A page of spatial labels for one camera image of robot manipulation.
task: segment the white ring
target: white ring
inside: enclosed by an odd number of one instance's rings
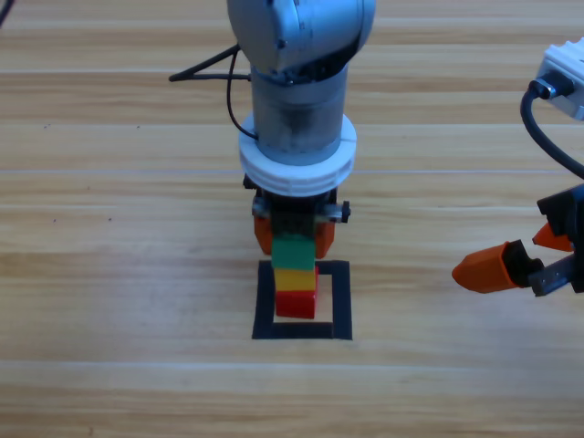
[[[253,131],[253,114],[243,127]],[[357,132],[347,116],[343,116],[337,151],[325,161],[308,166],[274,162],[257,148],[254,139],[239,134],[239,159],[245,174],[262,189],[283,196],[300,198],[336,189],[353,171],[356,153]]]

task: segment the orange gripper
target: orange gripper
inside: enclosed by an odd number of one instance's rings
[[[503,261],[503,253],[508,245],[509,242],[505,242],[500,246],[467,255],[453,271],[456,283],[481,294],[517,287]]]

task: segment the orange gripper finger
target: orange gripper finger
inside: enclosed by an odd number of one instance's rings
[[[549,224],[545,224],[533,238],[533,243],[545,248],[557,249],[571,253],[574,251],[572,243],[566,235],[554,235]]]
[[[317,225],[317,259],[327,256],[327,252],[335,240],[335,224],[325,223]]]
[[[254,216],[254,231],[257,242],[266,256],[272,254],[272,225],[269,219]]]
[[[503,261],[509,242],[467,255],[453,271],[453,278],[460,286],[488,294],[517,287],[511,280]]]

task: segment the yellow block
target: yellow block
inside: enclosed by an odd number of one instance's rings
[[[315,290],[317,274],[313,271],[274,268],[276,290]]]

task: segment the red block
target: red block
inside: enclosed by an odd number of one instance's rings
[[[284,318],[314,319],[317,314],[317,284],[314,290],[278,290],[276,292],[276,315]]]

